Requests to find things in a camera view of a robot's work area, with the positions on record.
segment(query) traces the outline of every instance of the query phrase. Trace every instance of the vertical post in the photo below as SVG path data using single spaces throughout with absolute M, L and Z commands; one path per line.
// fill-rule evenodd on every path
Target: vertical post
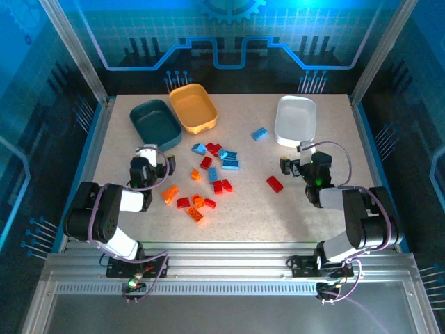
M 380 39 L 371 59 L 366 65 L 354 91 L 351 95 L 351 103 L 357 106 L 374 80 L 380 66 L 386 59 L 388 53 L 391 51 L 398 35 L 401 33 L 406 21 L 410 18 L 411 12 L 416 6 L 418 0 L 402 0 L 399 7 L 397 7 L 391 21 L 389 22 L 382 38 Z
M 83 78 L 94 93 L 97 101 L 106 108 L 108 104 L 108 94 L 59 2 L 57 0 L 39 1 L 62 39 L 63 44 L 65 44 L 68 52 L 81 71 Z

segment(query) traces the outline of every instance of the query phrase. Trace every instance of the plastic container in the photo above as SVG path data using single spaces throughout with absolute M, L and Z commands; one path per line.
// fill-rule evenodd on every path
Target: plastic container
M 199 134 L 216 125 L 218 111 L 204 87 L 198 83 L 173 90 L 170 93 L 170 103 L 189 134 Z
M 130 112 L 130 119 L 144 144 L 157 144 L 169 150 L 181 141 L 181 125 L 161 100 L 151 100 Z
M 305 97 L 283 96 L 277 107 L 275 140 L 289 148 L 299 146 L 301 141 L 315 137 L 317 106 Z

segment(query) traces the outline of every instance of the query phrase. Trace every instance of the wire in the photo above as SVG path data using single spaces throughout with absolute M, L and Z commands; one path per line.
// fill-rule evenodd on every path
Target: wire
M 336 145 L 336 146 L 338 146 L 339 148 L 341 148 L 345 152 L 346 157 L 348 158 L 349 175 L 348 175 L 348 178 L 346 179 L 346 181 L 344 183 L 340 184 L 339 187 L 344 186 L 345 184 L 348 184 L 350 179 L 351 179 L 351 177 L 352 177 L 352 174 L 353 174 L 353 162 L 352 162 L 352 160 L 350 158 L 350 155 L 349 155 L 348 151 L 342 145 L 340 145 L 338 143 L 335 143 L 334 141 L 321 141 L 319 143 L 315 143 L 315 144 L 312 144 L 312 145 L 307 146 L 305 148 L 302 148 L 301 150 L 302 151 L 306 151 L 306 150 L 308 150 L 310 148 L 315 148 L 316 146 L 319 146 L 319 145 L 322 145 L 322 144 L 333 144 L 333 145 Z
M 147 298 L 153 292 L 154 286 L 155 286 L 156 282 L 158 281 L 158 279 L 161 277 L 162 270 L 164 270 L 164 267 L 167 264 L 167 259 L 168 259 L 168 256 L 166 256 L 164 258 L 164 261 L 162 262 L 161 268 L 159 269 L 159 271 L 158 271 L 158 273 L 157 273 L 157 275 L 156 275 L 156 277 L 155 277 L 155 279 L 153 281 L 152 286 L 147 290 L 147 292 L 145 292 L 144 295 L 142 295 L 139 298 L 135 298 L 134 299 L 135 303 L 137 303 L 138 301 L 142 301 L 143 299 Z M 130 302 L 131 299 L 127 297 L 127 294 L 125 294 L 125 291 L 122 292 L 122 296 L 127 300 L 127 303 Z
M 343 296 L 340 296 L 339 294 L 337 294 L 337 297 L 335 299 L 331 299 L 330 303 L 336 303 L 338 301 L 342 301 L 346 298 L 348 298 L 348 296 L 350 296 L 350 294 L 352 294 L 352 292 L 355 290 L 355 288 L 359 285 L 360 279 L 362 277 L 362 262 L 359 259 L 346 259 L 346 263 L 352 263 L 352 262 L 356 262 L 359 265 L 359 272 L 357 274 L 357 280 L 355 280 L 353 287 L 351 287 L 351 289 L 344 294 Z

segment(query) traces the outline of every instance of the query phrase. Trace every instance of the yellow bowl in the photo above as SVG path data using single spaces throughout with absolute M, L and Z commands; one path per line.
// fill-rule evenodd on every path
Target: yellow bowl
M 218 111 L 209 94 L 198 83 L 190 83 L 172 90 L 170 103 L 189 134 L 199 134 L 216 125 Z

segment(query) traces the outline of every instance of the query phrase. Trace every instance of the white bowl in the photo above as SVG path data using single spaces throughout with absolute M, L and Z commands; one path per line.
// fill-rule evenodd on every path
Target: white bowl
M 275 140 L 289 148 L 299 146 L 301 141 L 315 138 L 317 106 L 305 97 L 283 96 L 277 107 Z

